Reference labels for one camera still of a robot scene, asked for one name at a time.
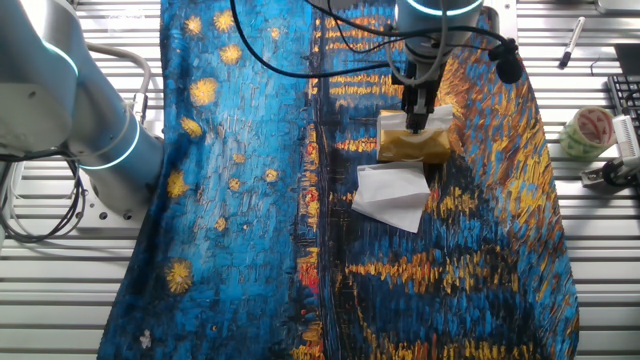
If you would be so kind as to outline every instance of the metal table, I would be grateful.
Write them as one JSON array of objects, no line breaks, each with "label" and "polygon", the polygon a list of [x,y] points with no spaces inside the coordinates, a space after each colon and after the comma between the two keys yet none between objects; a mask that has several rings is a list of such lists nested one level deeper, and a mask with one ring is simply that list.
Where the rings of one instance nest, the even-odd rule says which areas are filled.
[{"label": "metal table", "polygon": [[[78,7],[87,41],[123,47],[149,60],[154,81],[145,126],[156,133],[163,116],[158,3],[84,0]],[[640,19],[603,16],[592,0],[493,3],[504,7],[505,27],[515,26],[512,15],[517,13],[520,53],[545,125],[581,307],[578,359],[640,359],[640,207],[635,193],[600,196],[580,184],[579,172],[616,157],[616,148],[585,164],[563,154],[557,140],[562,125],[581,107],[611,108],[606,77],[620,73],[613,44],[640,41]],[[569,67],[558,70],[578,16],[587,17],[584,32]],[[94,57],[131,100],[141,71],[126,61]],[[25,199],[17,202],[18,214],[33,231],[44,232],[66,210],[68,201],[57,198],[68,194],[73,179],[65,163],[54,160],[28,163],[23,176],[18,193]],[[76,232],[46,245],[5,241],[0,254],[0,360],[95,358],[136,238],[135,230],[114,224],[105,221],[95,232]]]}]

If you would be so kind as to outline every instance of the pen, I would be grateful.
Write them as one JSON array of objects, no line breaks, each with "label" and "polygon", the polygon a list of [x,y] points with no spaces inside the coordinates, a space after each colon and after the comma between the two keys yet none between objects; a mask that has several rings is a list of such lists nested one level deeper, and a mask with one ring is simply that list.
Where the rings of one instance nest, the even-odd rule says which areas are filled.
[{"label": "pen", "polygon": [[578,43],[578,38],[580,37],[580,33],[582,32],[582,27],[584,26],[584,22],[587,20],[584,16],[578,18],[578,22],[576,23],[576,27],[573,29],[573,35],[571,35],[571,40],[569,44],[564,49],[564,55],[562,56],[562,60],[560,60],[560,64],[558,67],[560,69],[564,69],[569,65],[569,60],[571,60],[571,53],[573,49],[576,48],[576,44]]}]

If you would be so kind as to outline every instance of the wrinkled fabric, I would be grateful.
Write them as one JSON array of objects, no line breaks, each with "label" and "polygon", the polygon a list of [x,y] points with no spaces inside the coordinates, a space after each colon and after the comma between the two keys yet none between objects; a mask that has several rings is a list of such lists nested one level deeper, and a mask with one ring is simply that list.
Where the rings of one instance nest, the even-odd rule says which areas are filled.
[{"label": "wrinkled fabric", "polygon": [[[253,46],[285,70],[384,59],[351,53],[301,2],[238,2]],[[343,15],[381,27],[393,6]],[[526,75],[504,85],[486,53],[454,50],[437,100],[454,107],[452,156],[427,169],[412,234],[350,209],[375,119],[399,108],[389,70],[270,72],[224,0],[162,0],[161,22],[164,168],[99,359],[574,357],[576,289]],[[382,40],[344,30],[360,49]]]}]

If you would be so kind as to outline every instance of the folded paper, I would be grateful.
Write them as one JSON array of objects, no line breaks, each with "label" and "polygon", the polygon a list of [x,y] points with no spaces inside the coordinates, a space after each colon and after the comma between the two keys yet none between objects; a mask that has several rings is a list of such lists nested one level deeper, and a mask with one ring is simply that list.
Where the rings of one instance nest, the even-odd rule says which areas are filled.
[{"label": "folded paper", "polygon": [[428,196],[421,162],[358,166],[358,191],[352,209],[416,233]]}]

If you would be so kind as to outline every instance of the tape roll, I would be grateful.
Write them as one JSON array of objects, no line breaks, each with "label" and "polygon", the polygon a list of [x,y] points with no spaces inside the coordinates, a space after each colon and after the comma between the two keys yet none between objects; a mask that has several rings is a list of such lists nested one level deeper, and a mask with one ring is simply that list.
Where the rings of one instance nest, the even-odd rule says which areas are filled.
[{"label": "tape roll", "polygon": [[560,145],[571,157],[595,160],[616,143],[612,120],[613,115],[606,109],[581,109],[560,131]]}]

